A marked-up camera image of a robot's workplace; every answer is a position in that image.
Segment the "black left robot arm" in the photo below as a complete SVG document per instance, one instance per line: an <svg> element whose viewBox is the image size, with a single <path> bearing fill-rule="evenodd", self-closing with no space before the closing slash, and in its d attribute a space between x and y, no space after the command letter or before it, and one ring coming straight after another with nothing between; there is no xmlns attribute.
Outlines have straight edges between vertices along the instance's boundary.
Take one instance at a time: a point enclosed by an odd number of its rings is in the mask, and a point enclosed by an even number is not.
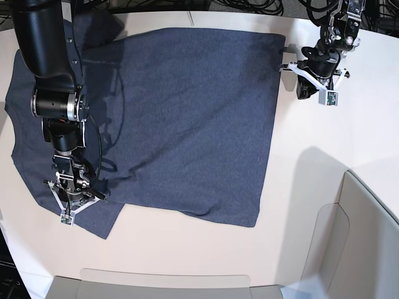
<svg viewBox="0 0 399 299"><path fill-rule="evenodd" d="M319 103L336 106L337 88L350 72L340 66L345 56L359 46L358 36L365 1L327 1L324 7L314 7L310 1L300 2L310 21L320 28L314 47L303 47L303 60L282 64L280 70L297 75L297 98L305 100L319 95Z"/></svg>

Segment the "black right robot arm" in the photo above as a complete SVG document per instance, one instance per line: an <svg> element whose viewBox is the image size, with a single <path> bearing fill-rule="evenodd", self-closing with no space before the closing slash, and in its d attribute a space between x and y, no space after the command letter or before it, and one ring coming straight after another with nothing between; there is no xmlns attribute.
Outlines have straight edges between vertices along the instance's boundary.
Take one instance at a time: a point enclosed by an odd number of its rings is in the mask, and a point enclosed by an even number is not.
<svg viewBox="0 0 399 299"><path fill-rule="evenodd" d="M54 148L55 181L45 184L61 223L72 225L78 213L106 199L94 189L100 171L84 158L90 115L73 23L64 19L61 1L10 1L9 7L22 58L36 81L31 111Z"/></svg>

